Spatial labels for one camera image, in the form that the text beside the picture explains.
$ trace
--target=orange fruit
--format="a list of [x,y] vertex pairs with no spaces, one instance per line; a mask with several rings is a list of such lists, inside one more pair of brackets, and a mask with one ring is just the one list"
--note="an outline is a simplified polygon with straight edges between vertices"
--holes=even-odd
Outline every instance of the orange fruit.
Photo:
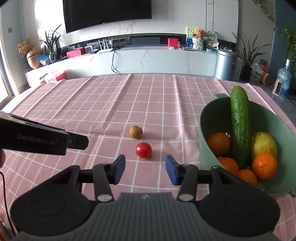
[[257,187],[257,177],[251,170],[240,170],[238,177],[251,184],[252,186]]
[[239,174],[239,166],[232,158],[224,157],[219,159],[219,162],[223,165],[223,167],[226,168],[227,171],[231,172],[236,176]]
[[207,144],[215,156],[222,156],[230,148],[230,139],[225,133],[218,132],[208,137]]
[[261,181],[272,179],[276,174],[276,170],[276,159],[268,152],[258,154],[252,163],[252,171]]

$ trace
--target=blue water bottle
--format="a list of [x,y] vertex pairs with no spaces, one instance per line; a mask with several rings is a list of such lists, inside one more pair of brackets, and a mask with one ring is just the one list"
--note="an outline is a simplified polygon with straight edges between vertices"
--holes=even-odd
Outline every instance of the blue water bottle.
[[281,81],[282,81],[282,83],[283,83],[283,86],[282,86],[281,92],[280,92],[280,95],[281,96],[285,96],[287,94],[287,91],[288,91],[289,87],[290,87],[290,82],[291,82],[291,79],[292,79],[292,74],[289,71],[289,66],[290,66],[290,60],[287,59],[286,67],[281,68],[278,71],[277,77],[280,78]]

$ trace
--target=pink checkered tablecloth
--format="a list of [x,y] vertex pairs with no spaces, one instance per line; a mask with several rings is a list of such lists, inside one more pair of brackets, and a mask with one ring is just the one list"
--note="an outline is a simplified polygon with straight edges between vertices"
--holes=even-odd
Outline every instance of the pink checkered tablecloth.
[[[89,146],[86,150],[68,149],[65,156],[6,150],[7,160],[1,171],[9,209],[17,197],[66,167],[90,169],[102,162],[112,163],[119,154],[125,155],[126,168],[120,183],[111,185],[115,198],[121,192],[168,191],[176,197],[178,188],[165,171],[166,155],[202,168],[197,128],[200,113],[214,94],[229,95],[234,85],[242,86],[251,101],[277,114],[296,136],[296,128],[276,103],[261,88],[250,84],[168,74],[112,75],[42,84],[12,113],[87,135]],[[143,129],[141,140],[130,137],[133,125]],[[135,153],[141,141],[152,146],[149,160]],[[208,193],[208,185],[199,185],[197,199]],[[94,200],[92,184],[83,185],[83,194]],[[274,233],[281,240],[291,240],[296,236],[296,200],[288,194],[276,200],[281,217]],[[7,221],[3,197],[0,218]]]

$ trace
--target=trash can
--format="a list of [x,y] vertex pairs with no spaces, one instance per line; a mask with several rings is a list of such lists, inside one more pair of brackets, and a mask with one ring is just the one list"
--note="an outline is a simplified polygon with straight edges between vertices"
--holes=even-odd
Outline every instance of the trash can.
[[214,77],[219,80],[233,80],[236,65],[236,53],[218,49]]

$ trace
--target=human hand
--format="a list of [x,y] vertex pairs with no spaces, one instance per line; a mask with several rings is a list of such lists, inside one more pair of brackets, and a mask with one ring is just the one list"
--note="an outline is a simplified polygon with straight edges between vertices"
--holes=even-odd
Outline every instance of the human hand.
[[0,168],[4,166],[5,158],[6,156],[4,150],[0,149]]

